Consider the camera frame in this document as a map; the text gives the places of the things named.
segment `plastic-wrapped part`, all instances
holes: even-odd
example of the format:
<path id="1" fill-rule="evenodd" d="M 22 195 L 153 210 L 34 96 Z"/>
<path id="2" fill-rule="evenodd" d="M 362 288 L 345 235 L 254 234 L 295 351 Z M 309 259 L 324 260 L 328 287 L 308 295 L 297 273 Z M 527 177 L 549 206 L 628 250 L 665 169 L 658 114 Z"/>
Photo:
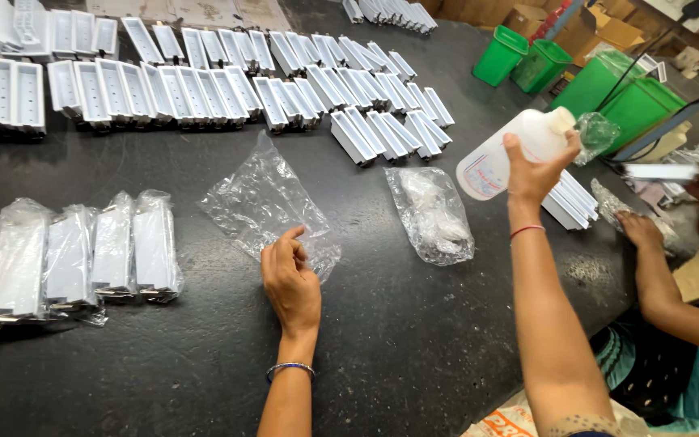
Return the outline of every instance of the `plastic-wrapped part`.
<path id="1" fill-rule="evenodd" d="M 341 258 L 338 236 L 266 131 L 258 134 L 257 146 L 237 171 L 215 184 L 198 204 L 234 247 L 258 261 L 264 247 L 301 224 L 306 232 L 299 240 L 320 282 Z"/>
<path id="2" fill-rule="evenodd" d="M 0 322 L 47 317 L 44 270 L 53 212 L 17 198 L 0 214 Z"/>
<path id="3" fill-rule="evenodd" d="M 170 199 L 163 191 L 142 191 L 133 216 L 138 289 L 151 302 L 169 302 L 180 295 L 185 283 L 174 249 Z"/>
<path id="4" fill-rule="evenodd" d="M 574 127 L 582 140 L 582 150 L 578 153 L 574 163 L 578 166 L 587 164 L 597 155 L 608 149 L 619 134 L 622 133 L 619 124 L 609 120 L 599 112 L 586 112 L 582 114 Z"/>
<path id="5" fill-rule="evenodd" d="M 121 191 L 96 218 L 91 283 L 103 299 L 137 296 L 132 217 L 133 199 Z"/>
<path id="6" fill-rule="evenodd" d="M 474 237 L 452 179 L 434 167 L 384 169 L 401 223 L 423 261 L 447 266 L 474 257 Z"/>

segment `black work surface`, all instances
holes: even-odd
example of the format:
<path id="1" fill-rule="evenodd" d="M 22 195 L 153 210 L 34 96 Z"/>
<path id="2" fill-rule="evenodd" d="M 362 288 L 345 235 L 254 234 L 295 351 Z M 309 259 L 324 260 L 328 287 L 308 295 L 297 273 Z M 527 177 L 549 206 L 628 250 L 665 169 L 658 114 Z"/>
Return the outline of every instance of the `black work surface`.
<path id="1" fill-rule="evenodd" d="M 350 25 L 334 2 L 291 12 L 299 30 L 374 40 L 402 53 L 418 85 L 432 86 L 456 121 L 447 129 L 453 143 L 431 163 L 450 175 L 532 103 L 508 80 L 495 89 L 471 76 L 489 32 L 448 21 L 431 36 Z M 56 211 L 73 203 L 104 207 L 119 190 L 167 191 L 176 248 L 189 256 L 187 287 L 168 305 L 113 306 L 102 329 L 0 342 L 0 434 L 254 435 L 268 390 L 264 374 L 277 357 L 276 316 L 258 263 L 231 248 L 195 202 L 241 164 L 265 122 L 238 132 L 98 135 L 48 116 L 41 144 L 0 142 L 0 208 L 15 197 Z M 506 195 L 478 202 L 461 192 L 474 259 L 436 267 L 409 244 L 384 177 L 390 164 L 355 166 L 328 122 L 274 144 L 342 244 L 342 260 L 322 287 L 315 434 L 455 437 L 519 390 Z M 403 165 L 426 164 L 413 157 Z M 572 172 L 585 186 L 597 176 L 640 206 L 601 164 Z M 633 261 L 623 262 L 627 244 L 605 221 L 577 233 L 546 212 L 543 222 L 568 297 L 595 333 L 635 297 Z"/>

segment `green plastic container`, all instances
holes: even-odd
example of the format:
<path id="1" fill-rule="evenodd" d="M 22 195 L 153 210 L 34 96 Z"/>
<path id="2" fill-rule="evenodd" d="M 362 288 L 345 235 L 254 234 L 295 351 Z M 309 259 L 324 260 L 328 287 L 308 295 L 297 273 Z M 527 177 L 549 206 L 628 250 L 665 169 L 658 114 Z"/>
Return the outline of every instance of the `green plastic container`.
<path id="1" fill-rule="evenodd" d="M 602 110 L 619 124 L 622 133 L 602 153 L 612 153 L 684 107 L 686 103 L 655 78 L 640 78 L 614 97 Z"/>
<path id="2" fill-rule="evenodd" d="M 487 51 L 474 67 L 474 76 L 498 86 L 524 55 L 527 55 L 525 37 L 504 25 L 498 25 Z"/>
<path id="3" fill-rule="evenodd" d="M 573 62 L 557 43 L 536 40 L 522 61 L 511 71 L 511 80 L 525 93 L 539 93 Z"/>
<path id="4" fill-rule="evenodd" d="M 632 59 L 618 50 L 599 52 L 552 101 L 552 109 L 565 106 L 576 119 L 584 113 L 594 112 L 632 62 Z M 622 83 L 616 87 L 611 98 L 617 96 L 627 84 L 645 74 L 643 68 L 634 65 Z"/>

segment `clear plastic bag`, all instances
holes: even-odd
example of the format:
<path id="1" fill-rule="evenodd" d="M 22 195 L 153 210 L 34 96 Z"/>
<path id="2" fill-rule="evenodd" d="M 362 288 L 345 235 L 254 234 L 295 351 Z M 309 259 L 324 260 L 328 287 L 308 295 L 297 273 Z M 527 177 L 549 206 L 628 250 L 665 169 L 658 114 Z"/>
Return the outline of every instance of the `clear plastic bag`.
<path id="1" fill-rule="evenodd" d="M 341 258 L 338 236 L 266 131 L 258 134 L 258 144 L 236 172 L 215 184 L 198 204 L 234 247 L 258 261 L 264 247 L 300 224 L 306 232 L 299 240 L 320 282 Z"/>
<path id="2" fill-rule="evenodd" d="M 142 191 L 133 217 L 137 284 L 151 302 L 169 302 L 180 295 L 184 284 L 174 251 L 171 197 L 163 191 Z"/>
<path id="3" fill-rule="evenodd" d="M 447 266 L 474 257 L 474 237 L 452 179 L 441 169 L 384 169 L 401 223 L 423 261 Z"/>
<path id="4" fill-rule="evenodd" d="M 0 214 L 0 322 L 47 317 L 44 269 L 53 212 L 18 198 Z"/>
<path id="5" fill-rule="evenodd" d="M 575 129 L 582 141 L 582 150 L 574 159 L 578 166 L 587 164 L 608 149 L 622 130 L 618 124 L 599 112 L 588 112 L 578 118 Z"/>

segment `plastic bottle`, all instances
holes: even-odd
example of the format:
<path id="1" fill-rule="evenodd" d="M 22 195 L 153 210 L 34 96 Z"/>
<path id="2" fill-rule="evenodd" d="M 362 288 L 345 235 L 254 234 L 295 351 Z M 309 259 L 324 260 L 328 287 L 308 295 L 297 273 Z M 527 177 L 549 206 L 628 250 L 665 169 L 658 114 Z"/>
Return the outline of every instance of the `plastic bottle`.
<path id="1" fill-rule="evenodd" d="M 524 110 L 483 142 L 458 164 L 457 178 L 469 196 L 486 201 L 509 187 L 509 156 L 503 147 L 503 134 L 517 134 L 522 152 L 530 162 L 553 159 L 568 146 L 566 132 L 576 119 L 565 107 L 544 114 Z"/>

